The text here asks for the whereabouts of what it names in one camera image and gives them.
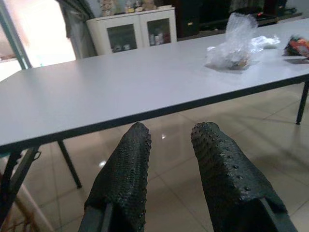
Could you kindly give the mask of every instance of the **white table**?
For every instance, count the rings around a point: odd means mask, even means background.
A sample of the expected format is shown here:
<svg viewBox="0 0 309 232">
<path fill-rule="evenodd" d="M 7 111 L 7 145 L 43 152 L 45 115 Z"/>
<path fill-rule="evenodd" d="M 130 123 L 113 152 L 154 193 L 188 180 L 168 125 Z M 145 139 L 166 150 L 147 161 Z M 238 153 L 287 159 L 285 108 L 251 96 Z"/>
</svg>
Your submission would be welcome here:
<svg viewBox="0 0 309 232">
<path fill-rule="evenodd" d="M 274 34 L 279 49 L 245 71 L 204 67 L 225 35 L 19 71 L 0 82 L 0 153 L 309 81 L 309 62 L 282 56 L 292 34 L 309 38 L 309 19 L 256 36 Z"/>
</svg>

